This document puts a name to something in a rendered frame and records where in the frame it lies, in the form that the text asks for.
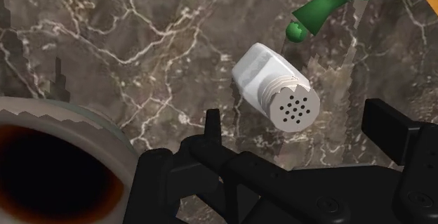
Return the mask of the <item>white salt shaker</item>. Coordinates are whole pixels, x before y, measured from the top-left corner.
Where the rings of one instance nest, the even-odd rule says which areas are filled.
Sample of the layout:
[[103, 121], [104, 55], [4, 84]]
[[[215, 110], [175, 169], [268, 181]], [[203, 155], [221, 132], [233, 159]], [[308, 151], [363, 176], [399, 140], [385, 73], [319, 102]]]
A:
[[252, 45], [232, 76], [244, 100], [281, 131], [302, 131], [319, 115], [320, 99], [309, 80], [264, 44]]

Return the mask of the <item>white cup with dark drink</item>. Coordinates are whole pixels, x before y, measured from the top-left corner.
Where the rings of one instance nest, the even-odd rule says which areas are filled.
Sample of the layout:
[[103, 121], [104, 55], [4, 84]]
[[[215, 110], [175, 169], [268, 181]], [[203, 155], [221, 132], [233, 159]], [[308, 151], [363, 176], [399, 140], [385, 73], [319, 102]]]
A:
[[121, 224], [137, 161], [98, 112], [0, 97], [0, 224]]

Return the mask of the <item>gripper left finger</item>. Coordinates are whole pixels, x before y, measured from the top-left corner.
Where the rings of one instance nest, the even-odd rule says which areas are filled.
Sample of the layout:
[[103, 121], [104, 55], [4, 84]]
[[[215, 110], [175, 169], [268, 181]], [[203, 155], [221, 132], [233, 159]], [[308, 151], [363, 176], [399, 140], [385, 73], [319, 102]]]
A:
[[192, 148], [212, 146], [203, 154], [212, 162], [223, 162], [234, 152], [223, 147], [220, 112], [209, 109], [204, 133], [181, 142], [173, 154], [168, 149], [148, 150], [140, 155], [123, 224], [187, 224], [177, 218], [181, 199], [192, 195], [210, 206], [227, 224], [291, 224], [279, 207], [243, 185], [227, 196], [219, 175], [198, 162]]

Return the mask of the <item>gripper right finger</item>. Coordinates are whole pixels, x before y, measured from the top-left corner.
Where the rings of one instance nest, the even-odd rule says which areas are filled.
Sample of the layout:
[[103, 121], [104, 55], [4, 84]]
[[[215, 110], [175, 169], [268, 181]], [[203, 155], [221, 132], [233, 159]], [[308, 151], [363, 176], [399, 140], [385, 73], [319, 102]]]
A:
[[403, 224], [438, 224], [438, 124], [414, 121], [378, 98], [367, 99], [361, 129], [404, 169], [392, 209]]

